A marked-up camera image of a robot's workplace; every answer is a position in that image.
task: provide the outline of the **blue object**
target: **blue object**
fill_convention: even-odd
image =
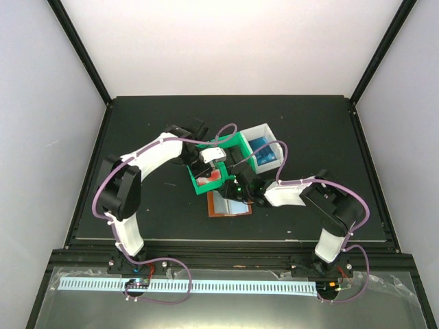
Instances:
[[[250,147],[252,148],[252,151],[255,151],[258,149],[258,147],[261,147],[262,145],[266,144],[268,141],[265,137],[259,137],[254,139],[253,141],[249,141],[248,144],[250,144]],[[258,153],[255,154],[256,160],[258,162],[258,166],[264,165],[265,163],[273,162],[276,160],[276,156],[274,155],[274,152],[270,146],[266,146],[263,149],[261,149]]]

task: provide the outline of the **white cable tray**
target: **white cable tray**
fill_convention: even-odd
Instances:
[[[63,277],[58,290],[124,291],[125,278]],[[152,279],[147,289],[129,291],[151,293],[185,293],[189,280]],[[191,293],[240,293],[253,295],[317,296],[315,282],[251,281],[251,280],[192,280]]]

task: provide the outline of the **gray wall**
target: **gray wall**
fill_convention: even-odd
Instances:
[[[45,0],[2,1],[0,45],[0,327],[24,328],[104,104]]]
[[[404,252],[439,320],[439,2],[418,1],[358,110]]]

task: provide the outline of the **black frame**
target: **black frame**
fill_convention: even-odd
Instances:
[[[97,165],[97,158],[102,147],[103,139],[106,133],[108,122],[112,114],[112,99],[101,80],[90,56],[88,55],[84,44],[82,43],[73,23],[71,22],[61,0],[47,0],[60,21],[67,37],[71,41],[73,48],[77,52],[96,89],[100,93],[102,100],[107,105],[104,120],[99,130],[96,144],[89,162],[86,177],[82,185],[75,212],[71,221],[69,232],[64,243],[64,249],[54,250],[52,252],[46,272],[43,276],[41,286],[36,296],[36,301],[32,309],[26,328],[33,328],[38,319],[40,308],[43,304],[45,291],[49,284],[54,267],[108,267],[108,261],[111,254],[115,252],[115,247],[111,241],[80,241],[75,239],[75,231],[79,224],[79,214],[82,213],[86,192],[90,189],[91,178]],[[385,204],[383,192],[377,177],[377,172],[367,146],[363,129],[357,115],[356,104],[364,93],[367,85],[371,81],[384,55],[390,48],[393,40],[404,24],[416,0],[403,0],[398,11],[395,14],[389,28],[382,38],[377,50],[375,51],[369,65],[362,75],[354,93],[348,102],[348,111],[357,136],[357,142],[361,149],[370,184],[378,205],[380,217],[383,219],[383,228],[387,236],[386,243],[362,243],[366,248],[371,271],[408,271],[411,274],[416,293],[421,303],[423,315],[427,322],[428,328],[437,328],[433,313],[430,309],[422,281],[420,279],[413,256],[400,253],[399,242],[394,231],[392,220],[390,218],[387,206]],[[155,258],[168,256],[179,258],[190,267],[230,269],[234,265],[245,265],[247,268],[263,268],[279,270],[285,269],[292,254],[310,254],[315,243],[297,243],[289,247],[257,247],[247,245],[245,248],[236,249],[233,245],[228,247],[209,247],[205,246],[179,247],[177,245],[148,245],[148,256]],[[361,253],[350,253],[350,260],[358,270],[364,270],[364,258]]]

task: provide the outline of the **white wall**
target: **white wall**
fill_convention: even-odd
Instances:
[[[358,110],[404,252],[439,320],[439,2],[418,1]]]
[[[104,113],[45,0],[0,11],[0,327],[24,328]]]
[[[401,0],[63,3],[112,97],[350,97]]]

